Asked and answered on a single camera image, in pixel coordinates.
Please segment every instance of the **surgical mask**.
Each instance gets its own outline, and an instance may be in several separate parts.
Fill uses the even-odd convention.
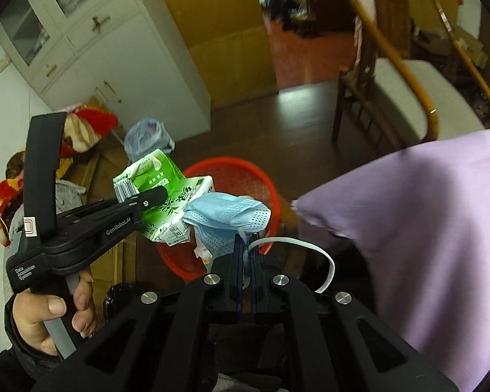
[[[208,193],[190,202],[183,210],[183,221],[194,231],[213,258],[232,253],[234,237],[243,240],[267,227],[270,209],[263,203],[226,193]]]

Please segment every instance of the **silver screw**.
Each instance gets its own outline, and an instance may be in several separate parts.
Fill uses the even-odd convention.
[[[141,296],[141,301],[147,305],[149,305],[150,303],[154,303],[157,300],[158,300],[158,295],[154,292],[145,292]]]
[[[339,302],[343,305],[352,302],[352,297],[350,293],[347,292],[337,292],[336,293],[336,302]]]
[[[218,284],[220,282],[220,276],[218,274],[207,274],[205,276],[205,279],[203,279],[205,284],[208,284],[210,286],[213,286],[215,284]]]
[[[277,284],[278,286],[286,286],[288,285],[289,279],[286,275],[278,274],[274,276],[272,281],[274,282],[274,284]]]

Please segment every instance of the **red floor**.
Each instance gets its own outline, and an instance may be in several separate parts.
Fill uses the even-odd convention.
[[[270,41],[278,88],[337,80],[340,66],[350,66],[356,52],[351,32],[305,39],[282,31],[280,22],[263,17]]]

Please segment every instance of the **trash bag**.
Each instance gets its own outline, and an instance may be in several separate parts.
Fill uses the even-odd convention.
[[[160,149],[166,155],[174,150],[174,141],[163,122],[151,118],[142,119],[133,125],[125,136],[123,145],[132,163],[156,149]]]
[[[119,283],[111,286],[102,305],[105,321],[116,317],[133,299],[141,295],[142,286],[138,283]]]

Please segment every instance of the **white chair cushion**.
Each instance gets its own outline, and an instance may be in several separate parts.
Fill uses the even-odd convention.
[[[439,118],[439,140],[451,139],[484,129],[481,121],[446,78],[427,61],[404,60],[433,100]],[[374,102],[408,146],[426,135],[426,115],[415,95],[390,60],[376,60]]]

